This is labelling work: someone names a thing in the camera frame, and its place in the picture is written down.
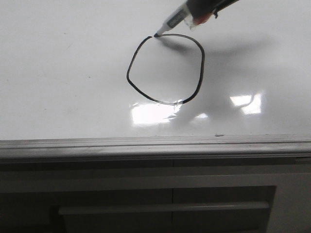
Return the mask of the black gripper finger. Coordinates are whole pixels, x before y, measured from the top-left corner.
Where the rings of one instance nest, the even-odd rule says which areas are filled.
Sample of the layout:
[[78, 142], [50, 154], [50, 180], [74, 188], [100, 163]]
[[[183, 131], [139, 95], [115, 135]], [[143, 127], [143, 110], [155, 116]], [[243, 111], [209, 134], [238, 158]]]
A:
[[187, 8], [195, 20], [203, 19], [210, 15], [218, 17], [218, 12], [236, 3], [238, 0], [188, 0]]

